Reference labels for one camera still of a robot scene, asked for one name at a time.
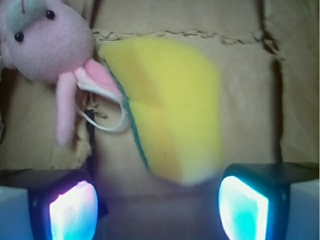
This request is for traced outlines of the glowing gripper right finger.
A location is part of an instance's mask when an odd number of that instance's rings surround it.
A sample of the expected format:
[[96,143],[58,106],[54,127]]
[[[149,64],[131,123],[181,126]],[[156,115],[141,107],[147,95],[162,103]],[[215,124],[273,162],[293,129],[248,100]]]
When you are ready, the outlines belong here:
[[317,163],[234,163],[218,191],[222,227],[230,240],[318,240]]

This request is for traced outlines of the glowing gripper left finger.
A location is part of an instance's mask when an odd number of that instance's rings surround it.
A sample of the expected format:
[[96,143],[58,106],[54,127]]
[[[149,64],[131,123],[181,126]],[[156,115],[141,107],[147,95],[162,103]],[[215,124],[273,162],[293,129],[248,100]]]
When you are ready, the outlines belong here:
[[92,240],[107,211],[82,169],[0,172],[2,240]]

